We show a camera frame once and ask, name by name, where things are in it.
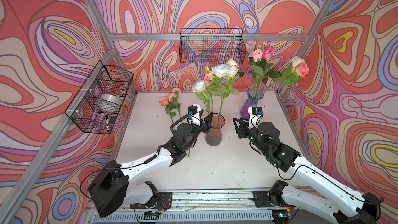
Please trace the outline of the pale pink flower bunch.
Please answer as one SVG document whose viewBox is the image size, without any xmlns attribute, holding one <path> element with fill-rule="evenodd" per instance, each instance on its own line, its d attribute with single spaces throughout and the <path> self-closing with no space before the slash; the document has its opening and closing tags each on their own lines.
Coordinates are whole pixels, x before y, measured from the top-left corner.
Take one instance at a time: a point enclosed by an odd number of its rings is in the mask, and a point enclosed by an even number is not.
<svg viewBox="0 0 398 224">
<path fill-rule="evenodd" d="M 178 98 L 182 95 L 182 90 L 178 87 L 174 87 L 170 90 L 170 94 L 168 96 L 169 102 L 173 104 L 172 109 L 177 109 L 179 117 L 181 117 L 180 114 L 180 103 L 178 102 Z"/>
</svg>

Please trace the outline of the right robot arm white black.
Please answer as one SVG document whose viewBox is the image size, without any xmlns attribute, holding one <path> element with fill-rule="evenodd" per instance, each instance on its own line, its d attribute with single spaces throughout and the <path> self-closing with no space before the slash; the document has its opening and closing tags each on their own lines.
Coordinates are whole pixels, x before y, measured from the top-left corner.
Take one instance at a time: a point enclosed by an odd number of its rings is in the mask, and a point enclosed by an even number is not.
<svg viewBox="0 0 398 224">
<path fill-rule="evenodd" d="M 250 147 L 291 178 L 307 183 L 320 196 L 305 193 L 288 184 L 287 178 L 277 180 L 268 192 L 274 206 L 293 205 L 315 214 L 332 224 L 375 224 L 381 217 L 382 198 L 361 193 L 318 169 L 297 150 L 282 143 L 280 131 L 271 122 L 253 125 L 246 118 L 233 118 L 240 139 L 248 139 Z"/>
</svg>

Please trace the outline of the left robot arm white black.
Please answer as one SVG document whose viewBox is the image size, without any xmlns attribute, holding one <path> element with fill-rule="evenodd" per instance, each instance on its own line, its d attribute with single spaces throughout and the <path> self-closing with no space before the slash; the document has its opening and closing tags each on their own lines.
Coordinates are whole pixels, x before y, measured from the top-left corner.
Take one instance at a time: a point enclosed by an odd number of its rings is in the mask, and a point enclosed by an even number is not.
<svg viewBox="0 0 398 224">
<path fill-rule="evenodd" d="M 106 217 L 124 205 L 139 204 L 147 208 L 162 202 L 159 192 L 150 181 L 137 181 L 166 169 L 184 159 L 194 147 L 201 133 L 211 129 L 213 114 L 205 118 L 202 113 L 187 114 L 171 125 L 171 139 L 157 151 L 138 160 L 118 164 L 108 162 L 88 187 L 88 193 L 99 217 Z"/>
</svg>

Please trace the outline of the red glass vase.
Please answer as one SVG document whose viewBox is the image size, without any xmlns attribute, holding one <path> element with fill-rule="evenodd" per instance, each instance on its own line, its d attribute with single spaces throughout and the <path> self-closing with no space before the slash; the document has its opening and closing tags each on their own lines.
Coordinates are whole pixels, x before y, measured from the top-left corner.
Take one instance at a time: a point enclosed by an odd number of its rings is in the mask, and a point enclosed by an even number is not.
<svg viewBox="0 0 398 224">
<path fill-rule="evenodd" d="M 210 146 L 218 146 L 222 142 L 222 128 L 225 126 L 225 118 L 219 113 L 212 113 L 211 129 L 206 134 L 205 141 Z"/>
</svg>

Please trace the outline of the salmon pink rose stem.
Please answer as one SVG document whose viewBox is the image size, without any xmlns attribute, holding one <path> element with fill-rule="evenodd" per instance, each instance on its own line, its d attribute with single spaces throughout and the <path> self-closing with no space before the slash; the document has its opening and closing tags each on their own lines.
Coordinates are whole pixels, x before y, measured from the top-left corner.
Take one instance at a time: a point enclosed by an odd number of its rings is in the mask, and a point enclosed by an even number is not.
<svg viewBox="0 0 398 224">
<path fill-rule="evenodd" d="M 173 117 L 175 116 L 175 113 L 173 113 L 173 104 L 170 102 L 168 96 L 164 96 L 160 99 L 159 103 L 161 104 L 161 106 L 163 106 L 165 108 L 165 112 L 168 115 L 168 117 L 170 118 L 170 120 L 173 121 Z"/>
</svg>

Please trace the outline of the purple glass vase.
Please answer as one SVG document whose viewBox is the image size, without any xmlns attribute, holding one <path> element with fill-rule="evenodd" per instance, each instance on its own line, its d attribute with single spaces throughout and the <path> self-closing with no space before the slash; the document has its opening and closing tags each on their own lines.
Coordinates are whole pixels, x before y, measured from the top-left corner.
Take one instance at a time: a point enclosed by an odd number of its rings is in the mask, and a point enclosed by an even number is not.
<svg viewBox="0 0 398 224">
<path fill-rule="evenodd" d="M 246 93 L 247 99 L 240 109 L 240 115 L 244 118 L 249 118 L 248 108 L 257 107 L 258 102 L 264 97 L 264 92 L 260 89 L 250 87 Z"/>
</svg>

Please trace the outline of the coral pink rose stem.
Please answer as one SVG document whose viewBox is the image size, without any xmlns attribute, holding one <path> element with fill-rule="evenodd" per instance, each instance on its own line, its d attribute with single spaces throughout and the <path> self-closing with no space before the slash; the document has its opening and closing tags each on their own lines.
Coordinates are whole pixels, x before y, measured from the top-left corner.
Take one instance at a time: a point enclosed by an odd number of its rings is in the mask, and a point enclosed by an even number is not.
<svg viewBox="0 0 398 224">
<path fill-rule="evenodd" d="M 286 87 L 292 87 L 294 84 L 305 79 L 308 73 L 309 68 L 305 62 L 301 62 L 298 65 L 294 65 L 293 62 L 291 62 L 283 68 L 278 78 L 272 79 L 272 83 L 264 91 L 268 91 L 276 83 L 284 84 Z"/>
</svg>

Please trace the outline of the pale blue rose stem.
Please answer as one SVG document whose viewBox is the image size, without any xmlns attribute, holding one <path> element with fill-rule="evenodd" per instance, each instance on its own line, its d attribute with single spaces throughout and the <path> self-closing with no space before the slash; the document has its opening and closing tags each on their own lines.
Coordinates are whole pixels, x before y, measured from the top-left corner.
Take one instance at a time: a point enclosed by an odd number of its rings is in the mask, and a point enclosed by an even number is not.
<svg viewBox="0 0 398 224">
<path fill-rule="evenodd" d="M 205 91 L 210 97 L 210 106 L 212 109 L 214 102 L 213 97 L 220 97 L 220 109 L 218 112 L 217 127 L 221 125 L 221 114 L 225 99 L 230 95 L 231 88 L 228 86 L 229 80 L 227 79 L 229 68 L 226 64 L 217 65 L 214 67 L 205 67 Z"/>
</svg>

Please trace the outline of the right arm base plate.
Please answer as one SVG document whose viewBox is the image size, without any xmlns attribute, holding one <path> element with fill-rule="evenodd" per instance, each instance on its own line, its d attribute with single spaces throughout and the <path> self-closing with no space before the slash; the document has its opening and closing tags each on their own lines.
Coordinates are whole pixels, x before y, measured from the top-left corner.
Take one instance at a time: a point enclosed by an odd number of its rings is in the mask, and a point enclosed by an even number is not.
<svg viewBox="0 0 398 224">
<path fill-rule="evenodd" d="M 290 208 L 294 209 L 295 206 L 287 204 L 282 196 L 269 191 L 253 191 L 253 196 L 250 198 L 255 203 L 257 208 Z"/>
</svg>

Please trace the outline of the white blue rose stem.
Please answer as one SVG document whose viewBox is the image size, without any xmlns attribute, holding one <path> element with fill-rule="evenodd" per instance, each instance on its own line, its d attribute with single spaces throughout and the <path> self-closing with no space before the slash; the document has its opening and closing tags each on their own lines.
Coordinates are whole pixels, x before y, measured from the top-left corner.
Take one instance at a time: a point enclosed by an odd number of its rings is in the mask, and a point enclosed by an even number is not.
<svg viewBox="0 0 398 224">
<path fill-rule="evenodd" d="M 208 92 L 207 88 L 204 80 L 199 80 L 192 85 L 192 91 L 195 93 L 195 96 L 204 103 L 205 111 L 210 114 L 214 112 L 214 101 L 212 93 Z"/>
</svg>

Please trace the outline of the cream rose stem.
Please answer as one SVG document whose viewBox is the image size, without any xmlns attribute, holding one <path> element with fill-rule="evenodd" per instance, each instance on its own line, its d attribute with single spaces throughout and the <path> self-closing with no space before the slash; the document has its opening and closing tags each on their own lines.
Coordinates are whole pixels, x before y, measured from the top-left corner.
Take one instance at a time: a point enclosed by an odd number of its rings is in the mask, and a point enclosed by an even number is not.
<svg viewBox="0 0 398 224">
<path fill-rule="evenodd" d="M 285 67 L 282 68 L 281 71 L 278 71 L 279 74 L 278 76 L 273 79 L 275 82 L 284 82 L 286 79 L 291 77 L 293 74 L 296 74 L 296 68 L 304 63 L 305 60 L 298 57 L 294 56 L 292 59 L 290 59 Z"/>
<path fill-rule="evenodd" d="M 234 88 L 234 84 L 240 78 L 237 66 L 228 67 L 226 64 L 223 64 L 219 67 L 221 70 L 219 70 L 217 77 L 219 78 L 220 110 L 217 127 L 221 126 L 221 115 L 225 99 L 230 94 L 239 94 L 238 90 Z"/>
</svg>

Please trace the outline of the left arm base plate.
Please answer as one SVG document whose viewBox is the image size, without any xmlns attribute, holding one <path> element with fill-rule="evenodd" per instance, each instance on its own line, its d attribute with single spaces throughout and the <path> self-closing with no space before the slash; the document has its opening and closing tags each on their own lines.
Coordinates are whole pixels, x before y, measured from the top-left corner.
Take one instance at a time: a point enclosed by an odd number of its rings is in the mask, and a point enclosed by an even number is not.
<svg viewBox="0 0 398 224">
<path fill-rule="evenodd" d="M 130 209 L 157 209 L 165 211 L 172 207 L 173 193 L 160 192 L 150 198 L 145 204 L 131 204 Z"/>
</svg>

